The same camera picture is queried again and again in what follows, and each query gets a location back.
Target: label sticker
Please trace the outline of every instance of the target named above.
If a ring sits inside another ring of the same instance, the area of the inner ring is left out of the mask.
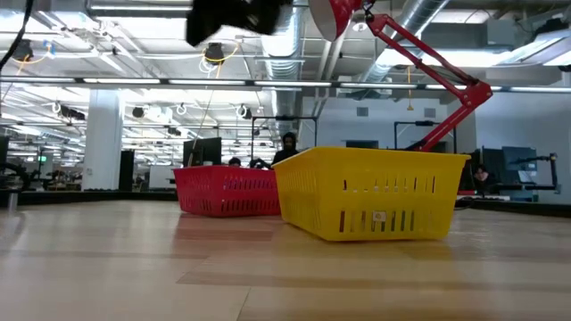
[[[376,222],[386,222],[386,212],[374,211],[373,212],[373,220]]]

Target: red basket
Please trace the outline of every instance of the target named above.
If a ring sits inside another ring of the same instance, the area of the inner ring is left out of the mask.
[[[212,217],[280,215],[273,170],[202,166],[174,169],[185,212]]]

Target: plastic basket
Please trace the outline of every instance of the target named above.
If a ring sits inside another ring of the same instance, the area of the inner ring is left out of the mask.
[[[174,169],[178,203],[185,212],[212,217],[279,215],[271,170],[203,166]]]
[[[467,159],[316,147],[274,167],[282,218],[329,241],[443,238]]]

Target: silver duct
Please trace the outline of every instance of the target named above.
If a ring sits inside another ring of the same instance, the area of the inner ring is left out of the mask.
[[[450,0],[407,0],[402,7],[402,14],[397,18],[397,22],[412,34],[420,34],[434,19]],[[397,36],[391,30],[389,36],[393,39]],[[383,81],[393,66],[385,65],[381,61],[381,54],[386,49],[386,44],[382,44],[378,51],[377,61],[369,67],[360,77],[360,81],[377,83]]]
[[[289,61],[296,58],[301,51],[302,9],[284,7],[280,22],[273,36],[261,37],[263,55],[276,60],[266,62],[268,78],[272,80],[297,80],[300,76],[300,63]],[[274,115],[294,115],[294,106],[298,93],[295,91],[275,91],[272,93],[272,109]],[[286,126],[277,123],[277,129],[282,136]]]

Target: yellow basket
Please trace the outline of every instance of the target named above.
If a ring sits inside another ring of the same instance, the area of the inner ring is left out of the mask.
[[[328,241],[443,238],[468,159],[316,147],[274,166],[282,218]]]

